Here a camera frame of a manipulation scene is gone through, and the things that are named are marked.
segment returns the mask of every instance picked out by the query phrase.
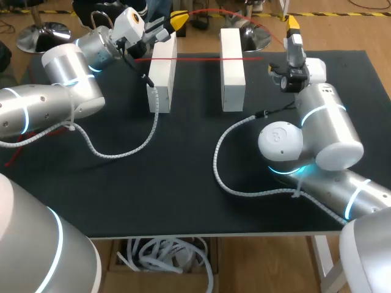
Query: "black table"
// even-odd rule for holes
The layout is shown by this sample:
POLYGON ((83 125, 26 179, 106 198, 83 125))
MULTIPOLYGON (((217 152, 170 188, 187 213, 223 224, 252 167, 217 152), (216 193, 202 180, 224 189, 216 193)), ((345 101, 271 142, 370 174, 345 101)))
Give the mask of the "black table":
MULTIPOLYGON (((9 168, 3 166, 15 150, 0 150, 0 172, 89 237, 341 230, 305 198, 288 194, 239 198, 215 182, 212 157, 221 134, 257 110, 276 109, 294 98, 279 92, 267 74, 268 63, 284 63, 285 54, 259 56, 264 60, 244 62, 243 112, 221 111, 219 62, 177 62, 172 112, 160 115, 154 138, 140 153, 106 161, 90 152, 78 132, 67 131, 24 147, 9 168)), ((308 52, 308 56, 325 61, 327 80, 337 88, 363 142, 364 157, 352 169, 391 188, 391 104, 366 53, 308 52)), ((34 82, 48 83, 40 57, 33 58, 31 69, 34 82)), ((98 73, 96 79, 106 106, 78 123, 102 153, 137 147, 153 120, 145 86, 123 62, 98 73)), ((245 192, 281 187, 257 146, 261 129, 278 120, 298 124, 296 112, 287 111, 248 123, 226 138, 219 155, 226 185, 245 192)))

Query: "white block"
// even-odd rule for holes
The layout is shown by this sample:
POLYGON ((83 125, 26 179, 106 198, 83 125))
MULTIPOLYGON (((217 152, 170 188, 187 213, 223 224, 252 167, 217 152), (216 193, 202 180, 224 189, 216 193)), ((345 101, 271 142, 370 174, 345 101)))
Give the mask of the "white block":
MULTIPOLYGON (((177 55, 177 35, 173 32, 170 40, 155 43, 152 58, 176 58, 177 55)), ((160 113, 170 112, 176 66, 176 60, 151 61, 149 78, 158 90, 160 113)), ((147 86, 147 93, 150 112, 155 113, 156 98, 149 86, 147 86)))
MULTIPOLYGON (((221 29, 220 58, 242 58, 239 29, 221 29)), ((246 80, 243 60, 221 60, 221 101, 224 112, 243 110, 246 80)))

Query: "chrome stool base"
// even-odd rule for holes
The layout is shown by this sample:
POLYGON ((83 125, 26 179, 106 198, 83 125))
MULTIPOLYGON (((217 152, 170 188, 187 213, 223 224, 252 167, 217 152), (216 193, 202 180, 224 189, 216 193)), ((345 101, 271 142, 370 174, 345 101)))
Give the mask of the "chrome stool base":
POLYGON ((239 29, 243 52, 255 52, 265 49, 271 43, 271 35, 260 26, 253 23, 239 29))
POLYGON ((71 40, 71 31, 62 23, 43 23, 42 28, 32 25, 23 29, 16 45, 28 53, 44 53, 47 50, 71 40))

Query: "tangled white cables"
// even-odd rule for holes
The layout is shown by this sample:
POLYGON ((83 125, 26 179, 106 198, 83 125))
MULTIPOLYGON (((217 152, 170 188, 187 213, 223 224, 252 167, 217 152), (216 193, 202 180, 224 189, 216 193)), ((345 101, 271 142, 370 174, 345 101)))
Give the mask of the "tangled white cables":
POLYGON ((123 261, 130 269, 135 272, 175 272, 183 273, 188 270, 196 259, 198 254, 202 261, 198 262, 198 266, 205 264, 206 272, 208 274, 208 287, 206 293, 211 293, 213 290, 213 272, 208 260, 208 246, 206 242, 199 237, 196 237, 202 242, 204 251, 193 244, 177 238, 154 238, 141 247, 138 254, 140 239, 128 239, 126 246, 126 257, 120 252, 117 252, 119 259, 123 261), (185 253, 186 260, 178 266, 173 265, 173 258, 179 253, 185 253), (138 259, 139 265, 135 265, 135 260, 138 259))

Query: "white spiral cable wrap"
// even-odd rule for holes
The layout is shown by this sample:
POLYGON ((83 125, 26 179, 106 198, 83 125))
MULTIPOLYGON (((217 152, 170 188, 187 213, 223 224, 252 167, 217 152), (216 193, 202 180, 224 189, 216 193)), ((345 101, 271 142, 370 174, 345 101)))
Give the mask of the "white spiral cable wrap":
POLYGON ((141 247, 138 253, 138 260, 140 262, 140 267, 135 265, 133 259, 136 257, 140 239, 128 239, 128 244, 126 246, 126 257, 127 259, 118 251, 117 256, 123 261, 130 269, 135 272, 174 272, 174 273, 183 273, 185 267, 188 267, 192 264, 195 253, 197 253, 201 258, 202 262, 198 263, 198 266, 205 264, 206 273, 208 275, 208 287, 206 293, 212 293, 213 290, 213 271, 211 264, 208 260, 208 246, 206 242, 199 237, 196 237, 200 240, 205 248, 205 251, 202 251, 193 244, 190 244, 186 241, 177 239, 177 238, 154 238, 147 242, 141 247), (145 254, 148 247, 153 248, 149 254, 145 254), (181 250, 186 250, 188 258, 185 264, 182 266, 174 266, 169 263, 172 263, 172 258, 181 250))
MULTIPOLYGON (((240 191, 235 191, 235 190, 229 188, 228 186, 226 186, 222 182, 222 180, 221 180, 221 178, 219 176, 219 172, 217 170, 217 157, 219 155, 219 150, 220 150, 220 147, 221 147, 221 144, 222 144, 223 140, 228 135, 228 133, 230 133, 235 128, 237 128, 237 127, 239 127, 239 126, 241 126, 241 125, 243 125, 243 124, 245 124, 247 122, 255 120, 255 119, 257 119, 257 118, 254 115, 250 116, 250 117, 247 117, 246 119, 243 119, 243 120, 235 123, 231 127, 229 127, 221 135, 221 137, 220 137, 220 139, 219 139, 219 141, 218 141, 218 143, 216 145, 216 149, 214 150, 214 155, 213 155, 213 173, 214 173, 214 177, 216 177, 217 182, 219 183, 221 188, 223 188, 226 192, 228 192, 229 194, 232 194, 232 195, 240 196, 240 197, 262 197, 264 195, 272 195, 272 194, 285 194, 285 193, 295 194, 295 193, 297 193, 296 189, 289 189, 289 188, 273 189, 273 190, 266 190, 266 191, 261 191, 261 192, 240 192, 240 191)), ((325 211, 327 214, 329 214, 331 217, 333 217, 337 222, 341 223, 342 225, 346 225, 347 224, 347 221, 345 219, 341 218, 335 212, 331 211, 329 208, 327 208, 325 205, 323 205, 318 200, 313 198, 311 195, 309 195, 306 192, 301 191, 301 190, 299 191, 299 194, 304 196, 304 197, 306 197, 306 198, 308 198, 313 203, 315 203, 319 208, 321 208, 323 211, 325 211)))
POLYGON ((137 153, 138 151, 143 149, 149 143, 149 141, 152 139, 152 137, 153 137, 153 135, 155 133, 156 127, 158 125, 158 118, 159 118, 159 95, 158 95, 158 90, 156 89, 156 87, 153 88, 153 93, 156 96, 156 109, 155 109, 155 117, 154 117, 154 120, 153 120, 152 129, 151 129, 147 139, 145 140, 145 142, 142 145, 140 145, 138 148, 135 148, 132 151, 128 151, 128 152, 123 153, 123 154, 101 154, 93 147, 92 142, 91 142, 90 138, 88 137, 87 133, 84 131, 84 129, 82 129, 82 127, 80 125, 78 125, 76 123, 69 122, 69 121, 64 121, 64 122, 55 124, 55 125, 49 127, 48 129, 38 133, 36 136, 33 136, 30 139, 26 139, 26 140, 24 140, 22 142, 17 142, 17 143, 0 142, 0 147, 3 147, 3 148, 18 148, 18 147, 22 147, 24 145, 28 145, 29 143, 35 142, 37 139, 40 139, 41 137, 47 135, 48 133, 52 132, 53 130, 55 130, 58 127, 72 125, 72 126, 75 127, 75 129, 77 129, 81 133, 81 135, 83 136, 84 140, 87 142, 87 146, 89 147, 89 149, 91 150, 91 152, 94 155, 96 155, 98 157, 101 157, 103 159, 119 159, 121 157, 130 156, 131 154, 137 153))

